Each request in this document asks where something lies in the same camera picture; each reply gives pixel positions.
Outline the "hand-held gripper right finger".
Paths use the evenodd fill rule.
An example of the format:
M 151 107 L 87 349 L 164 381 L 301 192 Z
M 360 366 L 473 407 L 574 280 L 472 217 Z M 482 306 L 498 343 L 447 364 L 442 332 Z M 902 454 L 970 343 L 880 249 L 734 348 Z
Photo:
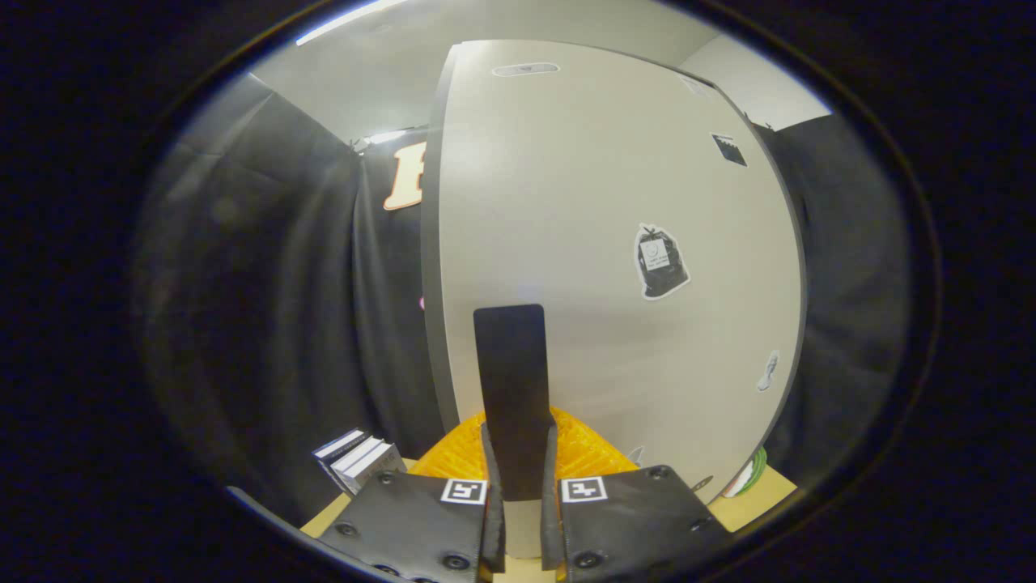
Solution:
M 541 566 L 558 582 L 662 582 L 717 569 L 735 538 L 669 465 L 638 467 L 551 409 Z

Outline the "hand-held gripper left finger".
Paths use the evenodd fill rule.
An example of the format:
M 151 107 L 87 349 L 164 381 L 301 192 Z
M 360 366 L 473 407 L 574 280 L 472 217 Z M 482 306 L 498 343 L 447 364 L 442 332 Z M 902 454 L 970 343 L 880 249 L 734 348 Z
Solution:
M 459 424 L 405 473 L 373 475 L 319 542 L 402 580 L 492 582 L 506 569 L 506 528 L 485 422 Z

